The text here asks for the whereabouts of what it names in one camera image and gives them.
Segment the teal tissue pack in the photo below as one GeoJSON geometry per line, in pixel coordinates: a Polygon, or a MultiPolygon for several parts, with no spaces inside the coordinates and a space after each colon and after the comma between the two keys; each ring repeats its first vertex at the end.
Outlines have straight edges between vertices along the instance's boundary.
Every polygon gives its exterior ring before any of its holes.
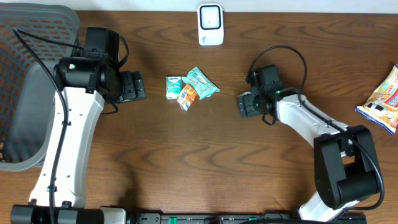
{"type": "Polygon", "coordinates": [[[165,84],[166,84],[166,91],[165,91],[166,99],[176,100],[182,90],[182,78],[166,77],[165,84]]]}

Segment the orange snack packet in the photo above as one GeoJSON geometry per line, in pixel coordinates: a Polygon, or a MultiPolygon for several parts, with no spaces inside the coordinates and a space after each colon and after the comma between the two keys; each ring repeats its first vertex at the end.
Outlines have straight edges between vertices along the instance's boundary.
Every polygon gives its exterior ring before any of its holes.
{"type": "Polygon", "coordinates": [[[185,85],[177,98],[177,103],[180,105],[181,109],[187,111],[196,97],[197,93],[195,89],[190,85],[185,85]]]}

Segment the teal wet wipes pack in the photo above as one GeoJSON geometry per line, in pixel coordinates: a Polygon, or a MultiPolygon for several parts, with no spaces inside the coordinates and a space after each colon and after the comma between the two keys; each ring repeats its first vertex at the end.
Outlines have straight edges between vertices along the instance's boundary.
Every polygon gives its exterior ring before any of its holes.
{"type": "Polygon", "coordinates": [[[182,81],[193,87],[200,100],[220,92],[220,89],[198,67],[191,69],[186,76],[182,77],[182,81]]]}

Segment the yellow snack bag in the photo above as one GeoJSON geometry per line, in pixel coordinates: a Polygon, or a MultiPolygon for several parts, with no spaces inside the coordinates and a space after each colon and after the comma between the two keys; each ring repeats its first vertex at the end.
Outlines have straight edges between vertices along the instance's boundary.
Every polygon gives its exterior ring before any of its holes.
{"type": "Polygon", "coordinates": [[[397,130],[397,64],[372,92],[364,105],[355,108],[366,119],[394,135],[397,130]]]}

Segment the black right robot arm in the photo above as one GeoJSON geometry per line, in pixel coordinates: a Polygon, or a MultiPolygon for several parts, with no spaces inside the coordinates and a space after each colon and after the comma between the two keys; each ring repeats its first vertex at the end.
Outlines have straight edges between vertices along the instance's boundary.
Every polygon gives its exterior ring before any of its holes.
{"type": "Polygon", "coordinates": [[[315,194],[297,211],[301,220],[333,222],[357,203],[378,194],[384,198],[374,141],[363,125],[350,127],[334,120],[297,88],[286,88],[275,65],[248,72],[251,89],[238,95],[243,118],[272,116],[290,126],[314,149],[315,194]]]}

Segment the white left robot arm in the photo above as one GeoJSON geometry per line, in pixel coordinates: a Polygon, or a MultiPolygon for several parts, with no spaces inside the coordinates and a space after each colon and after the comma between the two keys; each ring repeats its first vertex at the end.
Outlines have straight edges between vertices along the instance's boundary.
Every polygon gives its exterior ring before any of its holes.
{"type": "Polygon", "coordinates": [[[55,88],[55,115],[44,164],[27,205],[14,205],[11,223],[119,223],[134,216],[117,206],[87,209],[86,168],[98,118],[106,104],[143,100],[140,72],[122,71],[123,36],[89,27],[85,46],[46,70],[55,88]]]}

